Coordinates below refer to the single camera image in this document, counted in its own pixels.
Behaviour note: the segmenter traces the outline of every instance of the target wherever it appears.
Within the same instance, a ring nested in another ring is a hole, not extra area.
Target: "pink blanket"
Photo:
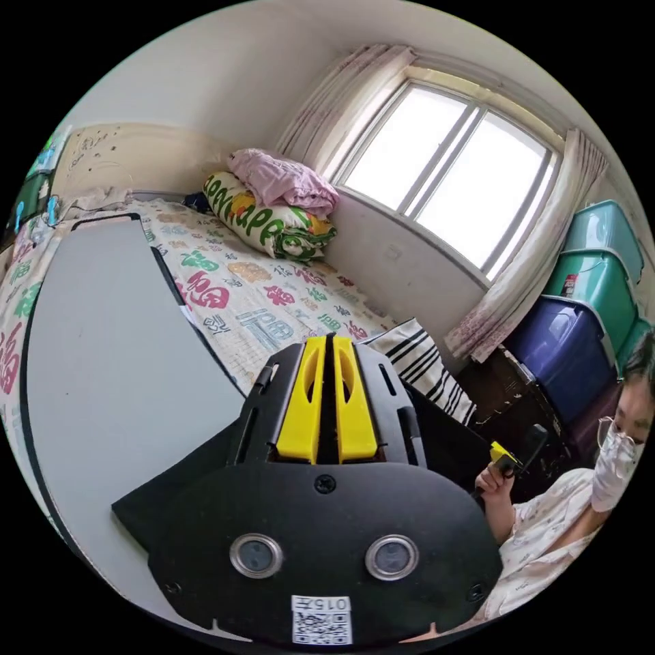
[[[326,216],[334,211],[339,201],[334,188],[307,166],[264,150],[237,150],[230,155],[227,164],[266,207],[286,204]]]

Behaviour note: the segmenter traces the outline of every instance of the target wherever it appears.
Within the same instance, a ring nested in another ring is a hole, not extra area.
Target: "striped cushion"
[[[388,357],[404,382],[449,416],[469,424],[476,406],[444,367],[437,345],[416,319],[360,343]]]

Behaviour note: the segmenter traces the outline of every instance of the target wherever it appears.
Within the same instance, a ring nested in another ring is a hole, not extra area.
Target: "window pane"
[[[523,217],[521,224],[519,225],[516,232],[514,232],[514,234],[512,235],[510,242],[507,244],[505,250],[503,250],[501,256],[492,265],[491,269],[489,270],[489,273],[486,275],[489,280],[493,280],[496,277],[496,275],[500,273],[500,269],[505,265],[505,262],[509,259],[510,255],[514,252],[514,249],[519,244],[519,241],[523,238],[523,235],[525,234],[525,230],[527,230],[527,226],[530,225],[532,219],[534,218],[534,213],[537,211],[537,209],[539,208],[539,204],[543,200],[544,194],[546,193],[546,189],[548,188],[549,182],[553,176],[556,163],[557,163],[557,157],[553,155],[551,157],[550,163],[548,164],[546,175],[544,176],[544,179],[539,185],[539,191],[537,191],[537,195],[534,197],[532,204],[530,205],[527,212],[525,212],[525,216]]]
[[[423,183],[423,186],[418,190],[418,193],[414,196],[412,202],[410,202],[409,207],[405,212],[406,216],[410,216],[411,213],[416,208],[416,205],[418,205],[418,203],[423,199],[423,194],[427,192],[433,180],[441,172],[441,169],[446,165],[448,158],[452,155],[452,152],[459,146],[459,142],[464,138],[466,131],[469,129],[471,123],[476,119],[479,113],[480,113],[480,108],[476,107],[475,111],[466,119],[465,123],[462,125],[459,132],[457,132],[457,134],[455,135],[453,142],[446,149],[446,152],[443,153],[443,156],[440,157],[439,161],[437,162],[437,165],[432,169],[432,172],[430,173],[426,181]]]
[[[397,209],[466,103],[412,89],[378,132],[346,186]]]
[[[482,266],[516,216],[546,149],[488,113],[417,222]]]

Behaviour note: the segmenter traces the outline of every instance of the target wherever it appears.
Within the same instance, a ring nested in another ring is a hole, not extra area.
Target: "sticker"
[[[573,273],[571,275],[567,275],[566,279],[564,281],[564,286],[562,287],[562,296],[565,298],[572,298],[573,297],[573,291],[575,290],[575,283],[578,281],[578,274]]]
[[[350,645],[353,631],[348,596],[292,596],[293,643]]]

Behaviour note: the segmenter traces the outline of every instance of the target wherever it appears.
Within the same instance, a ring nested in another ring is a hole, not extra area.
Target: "plastic bin lid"
[[[616,259],[619,260],[619,264],[621,264],[621,268],[623,269],[624,274],[624,280],[626,281],[626,285],[628,286],[628,292],[630,293],[630,299],[632,300],[632,304],[637,306],[637,293],[635,292],[635,285],[632,283],[632,279],[630,279],[630,274],[628,273],[628,267],[626,266],[626,263],[623,261],[623,258],[621,255],[616,252],[613,248],[576,248],[575,250],[563,250],[560,252],[559,257],[561,257],[563,254],[581,254],[583,252],[606,252],[612,257],[615,257]]]
[[[602,319],[600,318],[600,314],[598,314],[596,309],[588,302],[585,302],[584,300],[575,300],[574,298],[563,298],[560,295],[547,295],[545,293],[542,294],[541,297],[545,298],[546,300],[555,300],[557,302],[560,302],[561,304],[580,305],[582,307],[587,308],[595,316],[596,321],[598,322],[598,325],[602,330],[602,337],[600,337],[600,344],[602,345],[602,349],[605,351],[605,356],[607,357],[607,361],[609,362],[610,366],[616,369],[618,374],[619,369],[616,360],[616,353],[614,352],[614,348],[612,346],[611,339],[607,334],[607,330],[605,329],[605,325],[602,322]]]
[[[628,212],[625,212],[623,210],[623,207],[616,200],[603,200],[599,203],[594,203],[593,205],[589,205],[588,207],[584,207],[583,209],[580,209],[579,212],[575,213],[575,216],[577,216],[578,214],[585,214],[591,209],[598,209],[599,207],[605,207],[607,205],[614,205],[615,207],[618,207],[621,213],[623,214],[623,217],[626,219],[626,225],[628,226],[628,230],[630,230],[630,234],[632,234],[632,238],[635,240],[635,243],[637,244],[637,248],[639,249],[639,255],[641,256],[641,262],[643,265],[643,253],[641,251],[641,246],[639,245],[639,239],[637,239],[637,234],[635,233],[635,229],[632,227],[632,223],[628,218]]]

